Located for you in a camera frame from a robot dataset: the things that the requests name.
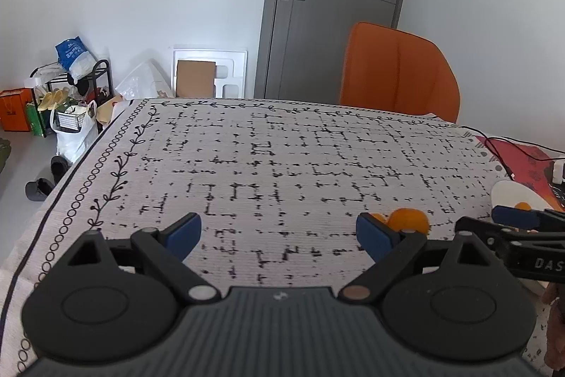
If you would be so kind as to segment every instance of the gray floor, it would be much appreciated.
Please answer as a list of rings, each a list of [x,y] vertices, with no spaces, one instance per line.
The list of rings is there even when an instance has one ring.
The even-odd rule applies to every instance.
[[[0,173],[0,263],[10,254],[22,236],[29,218],[41,203],[25,196],[25,184],[40,177],[53,182],[51,157],[57,149],[57,138],[33,136],[31,133],[0,130],[0,138],[10,140],[12,152]]]

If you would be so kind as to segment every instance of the orange box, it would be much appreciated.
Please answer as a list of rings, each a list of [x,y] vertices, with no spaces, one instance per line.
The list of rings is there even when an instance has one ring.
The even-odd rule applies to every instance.
[[[31,88],[15,88],[0,93],[0,121],[4,131],[30,131],[25,105],[32,101]]]

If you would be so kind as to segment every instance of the blue plastic bag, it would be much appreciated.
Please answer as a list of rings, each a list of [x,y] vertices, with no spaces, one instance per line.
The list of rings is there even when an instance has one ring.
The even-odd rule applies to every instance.
[[[55,48],[60,65],[71,74],[75,83],[90,74],[92,68],[96,65],[96,60],[84,46],[80,37],[65,40]]]

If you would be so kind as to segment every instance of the gray ribbed surface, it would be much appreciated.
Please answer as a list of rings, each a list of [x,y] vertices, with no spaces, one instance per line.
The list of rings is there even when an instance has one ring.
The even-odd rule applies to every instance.
[[[280,293],[286,293],[283,300]],[[105,368],[41,361],[26,377],[337,377],[539,375],[516,357],[480,367],[438,364],[404,350],[366,307],[326,288],[234,288],[226,300],[189,310],[150,352]]]

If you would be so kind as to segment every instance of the chair backrest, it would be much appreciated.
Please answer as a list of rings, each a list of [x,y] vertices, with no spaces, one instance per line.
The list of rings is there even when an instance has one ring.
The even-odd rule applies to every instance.
[[[445,57],[422,37],[357,23],[345,53],[341,104],[455,122],[459,87]]]

